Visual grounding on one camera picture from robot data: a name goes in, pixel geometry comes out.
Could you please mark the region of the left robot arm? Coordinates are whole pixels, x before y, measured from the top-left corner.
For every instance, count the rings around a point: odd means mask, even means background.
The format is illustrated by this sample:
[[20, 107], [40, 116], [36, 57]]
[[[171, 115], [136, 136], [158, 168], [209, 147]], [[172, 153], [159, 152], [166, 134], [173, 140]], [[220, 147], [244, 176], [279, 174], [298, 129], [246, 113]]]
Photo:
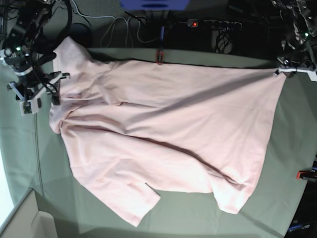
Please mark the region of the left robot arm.
[[310, 81], [317, 80], [317, 2], [315, 0], [273, 0], [286, 23], [281, 41], [283, 55], [275, 75], [292, 77], [304, 73]]

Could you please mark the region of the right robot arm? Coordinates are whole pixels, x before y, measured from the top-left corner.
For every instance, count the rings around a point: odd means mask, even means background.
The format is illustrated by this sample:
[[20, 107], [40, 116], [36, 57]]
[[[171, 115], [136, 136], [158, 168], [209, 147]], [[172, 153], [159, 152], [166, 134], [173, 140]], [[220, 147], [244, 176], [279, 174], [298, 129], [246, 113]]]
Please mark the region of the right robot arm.
[[39, 101], [42, 94], [52, 97], [54, 105], [60, 104], [59, 81], [65, 73], [44, 73], [42, 65], [56, 58], [55, 49], [67, 37], [72, 24], [72, 6], [65, 2], [67, 10], [66, 26], [56, 39], [48, 39], [43, 28], [53, 16], [53, 0], [29, 0], [18, 11], [16, 24], [5, 38], [0, 51], [0, 60], [17, 76], [16, 82], [7, 84], [7, 89], [15, 92], [15, 98], [29, 104]]

